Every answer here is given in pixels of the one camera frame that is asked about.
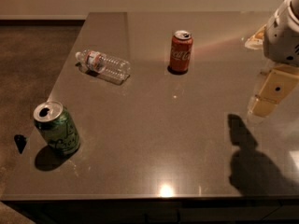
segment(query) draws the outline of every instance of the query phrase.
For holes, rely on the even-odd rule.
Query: floor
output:
[[[14,135],[30,136],[81,26],[0,26],[0,196],[20,157]],[[0,224],[33,223],[0,203]]]

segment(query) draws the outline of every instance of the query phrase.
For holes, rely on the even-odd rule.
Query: can top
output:
[[[34,119],[39,122],[49,122],[57,119],[63,112],[63,104],[49,101],[39,105],[34,111]]]
[[[185,30],[178,30],[175,32],[175,37],[180,40],[188,40],[192,36],[191,36],[191,33],[187,32]]]

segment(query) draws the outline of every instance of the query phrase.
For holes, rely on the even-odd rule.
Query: clear plastic bottle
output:
[[[99,74],[99,78],[120,85],[130,76],[129,62],[104,54],[99,51],[86,49],[76,53],[76,59],[88,70]]]

